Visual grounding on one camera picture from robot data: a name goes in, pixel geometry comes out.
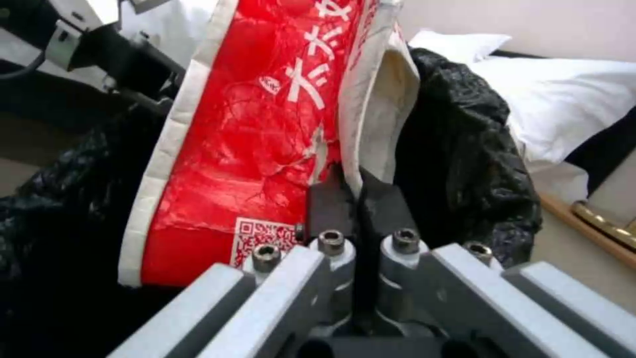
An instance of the robotic arm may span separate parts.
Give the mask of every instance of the robotic arm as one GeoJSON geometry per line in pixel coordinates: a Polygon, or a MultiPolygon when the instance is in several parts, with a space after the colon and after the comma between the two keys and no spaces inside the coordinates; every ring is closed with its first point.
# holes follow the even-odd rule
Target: robotic arm
{"type": "MultiPolygon", "coordinates": [[[[166,0],[131,0],[137,13],[166,0]]],[[[66,71],[88,66],[103,69],[104,89],[166,114],[185,69],[153,47],[140,32],[124,38],[120,0],[8,0],[0,25],[40,49],[32,64],[0,80],[26,75],[44,60],[66,71]]]]}

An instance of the red bag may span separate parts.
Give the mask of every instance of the red bag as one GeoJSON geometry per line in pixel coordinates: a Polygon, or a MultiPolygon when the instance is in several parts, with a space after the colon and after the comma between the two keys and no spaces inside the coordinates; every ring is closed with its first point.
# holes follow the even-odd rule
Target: red bag
{"type": "Polygon", "coordinates": [[[135,199],[120,283],[184,286],[260,243],[295,244],[307,187],[340,161],[342,78],[376,8],[219,0],[135,199]]]}

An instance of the white fabric edge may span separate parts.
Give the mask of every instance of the white fabric edge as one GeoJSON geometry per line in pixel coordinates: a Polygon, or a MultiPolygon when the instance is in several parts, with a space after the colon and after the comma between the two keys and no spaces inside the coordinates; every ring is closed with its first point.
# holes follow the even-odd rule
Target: white fabric edge
{"type": "Polygon", "coordinates": [[[360,175],[360,142],[363,132],[364,116],[367,112],[373,85],[380,71],[382,58],[391,38],[392,29],[398,20],[402,0],[371,0],[364,4],[352,53],[349,55],[338,96],[339,137],[342,153],[342,167],[345,181],[353,195],[360,197],[363,181],[360,175]],[[377,1],[378,8],[372,20],[371,29],[365,35],[364,25],[369,16],[369,4],[377,1]]]}
{"type": "Polygon", "coordinates": [[[404,76],[403,78],[394,78],[396,80],[394,84],[401,87],[401,89],[396,90],[400,90],[404,95],[401,98],[400,103],[397,103],[399,111],[393,113],[393,117],[390,118],[377,118],[374,113],[380,113],[381,111],[375,111],[374,101],[368,100],[368,107],[363,118],[363,127],[359,145],[360,148],[358,148],[360,165],[385,183],[392,183],[393,178],[395,177],[395,152],[398,146],[399,135],[402,132],[404,123],[406,123],[406,119],[415,107],[420,88],[420,76],[417,71],[417,67],[415,67],[415,63],[411,58],[408,47],[402,38],[400,38],[398,32],[393,31],[389,37],[389,43],[385,49],[383,59],[381,60],[380,68],[376,72],[376,77],[373,80],[374,83],[371,85],[371,91],[369,93],[370,98],[373,97],[376,84],[382,86],[382,83],[377,83],[377,80],[380,75],[380,71],[383,71],[382,65],[385,63],[384,58],[391,55],[396,55],[402,60],[399,64],[389,64],[390,66],[394,66],[390,69],[385,69],[393,74],[401,71],[401,74],[404,76]],[[387,141],[381,142],[377,140],[370,140],[371,138],[375,138],[375,136],[368,135],[369,132],[367,129],[369,129],[368,124],[370,120],[375,120],[376,124],[379,124],[379,127],[375,128],[376,131],[379,128],[381,133],[391,134],[387,141]],[[377,153],[373,147],[379,147],[379,149],[386,153],[387,156],[385,158],[381,158],[373,155],[374,153],[377,153]]]}
{"type": "Polygon", "coordinates": [[[150,157],[124,230],[118,264],[118,282],[122,285],[142,285],[141,269],[148,229],[238,4],[239,0],[219,0],[207,24],[205,38],[190,60],[181,90],[150,157]]]}

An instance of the black mechanical part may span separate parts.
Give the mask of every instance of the black mechanical part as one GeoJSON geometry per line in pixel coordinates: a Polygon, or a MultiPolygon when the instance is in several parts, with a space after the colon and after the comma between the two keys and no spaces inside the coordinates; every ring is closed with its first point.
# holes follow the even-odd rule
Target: black mechanical part
{"type": "Polygon", "coordinates": [[[337,337],[309,339],[286,352],[285,358],[504,358],[483,340],[444,340],[439,338],[337,337]]]}
{"type": "Polygon", "coordinates": [[[361,239],[356,247],[353,315],[363,331],[373,334],[370,322],[378,296],[380,244],[396,231],[410,229],[416,234],[418,231],[400,188],[381,182],[364,168],[360,173],[363,189],[357,212],[361,239]]]}
{"type": "Polygon", "coordinates": [[[342,167],[330,167],[327,180],[314,184],[307,191],[307,216],[302,242],[309,245],[321,233],[339,231],[357,244],[356,204],[345,183],[342,167]]]}
{"type": "Polygon", "coordinates": [[[42,63],[44,63],[44,60],[46,59],[45,53],[44,52],[40,52],[40,54],[26,67],[21,68],[16,70],[15,72],[10,72],[10,73],[0,73],[0,80],[13,80],[16,78],[20,78],[23,76],[28,75],[29,73],[32,73],[33,71],[37,70],[38,67],[40,67],[40,65],[42,65],[42,63]]]}
{"type": "Polygon", "coordinates": [[[48,0],[4,0],[0,8],[9,13],[0,18],[0,27],[33,47],[46,48],[60,18],[48,0]]]}
{"type": "MultiPolygon", "coordinates": [[[[0,25],[42,51],[46,50],[60,19],[47,0],[8,0],[10,15],[0,19],[0,25]]],[[[159,91],[184,69],[147,41],[129,40],[118,33],[118,24],[102,26],[82,35],[70,68],[97,66],[103,69],[120,89],[138,92],[150,99],[158,99],[159,91]]]]}

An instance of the black garbage bag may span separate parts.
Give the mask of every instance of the black garbage bag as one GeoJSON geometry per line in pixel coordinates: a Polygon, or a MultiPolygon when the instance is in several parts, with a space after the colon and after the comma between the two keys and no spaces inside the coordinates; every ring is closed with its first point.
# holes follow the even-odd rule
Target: black garbage bag
{"type": "Polygon", "coordinates": [[[123,230],[162,126],[130,110],[0,199],[0,356],[104,357],[175,296],[117,284],[123,230]]]}
{"type": "Polygon", "coordinates": [[[504,267],[528,261],[539,198],[506,128],[509,109],[467,66],[411,50],[418,101],[399,137],[394,183],[431,247],[476,240],[504,267]]]}

